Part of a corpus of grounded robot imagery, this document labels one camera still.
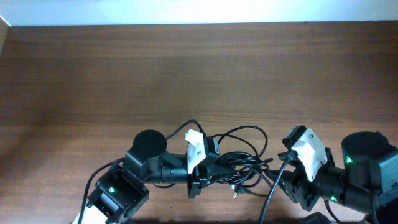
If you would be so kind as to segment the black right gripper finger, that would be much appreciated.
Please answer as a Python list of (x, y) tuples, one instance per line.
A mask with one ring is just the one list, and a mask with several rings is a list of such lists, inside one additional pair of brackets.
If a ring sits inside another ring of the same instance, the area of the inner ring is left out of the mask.
[(286, 151), (278, 154), (278, 158), (284, 162), (292, 162), (295, 160), (294, 151)]
[[(275, 181), (280, 174), (280, 170), (267, 170), (265, 171), (266, 176), (270, 180)], [(292, 184), (292, 179), (294, 178), (294, 173), (292, 171), (283, 171), (280, 175), (279, 182), (281, 185), (287, 186)]]

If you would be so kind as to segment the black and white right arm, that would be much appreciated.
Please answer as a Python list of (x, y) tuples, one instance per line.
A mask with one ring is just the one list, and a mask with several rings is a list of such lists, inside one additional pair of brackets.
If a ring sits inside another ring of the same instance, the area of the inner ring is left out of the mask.
[(343, 168), (312, 129), (297, 126), (282, 140), (279, 159), (293, 171), (268, 170), (288, 198), (311, 211), (322, 198), (365, 214), (371, 223), (397, 223), (397, 147), (380, 132), (361, 131), (341, 142)]

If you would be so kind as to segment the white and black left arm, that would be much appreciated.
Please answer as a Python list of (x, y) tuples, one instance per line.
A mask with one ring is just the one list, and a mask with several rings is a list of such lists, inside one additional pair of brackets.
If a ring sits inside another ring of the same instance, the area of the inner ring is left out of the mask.
[(105, 165), (107, 170), (92, 192), (84, 193), (83, 206), (75, 223), (129, 223), (148, 201), (146, 184), (186, 184), (189, 198), (207, 186), (236, 175), (222, 166), (217, 140), (188, 130), (185, 154), (167, 150), (166, 137), (156, 130), (140, 132), (126, 155)]

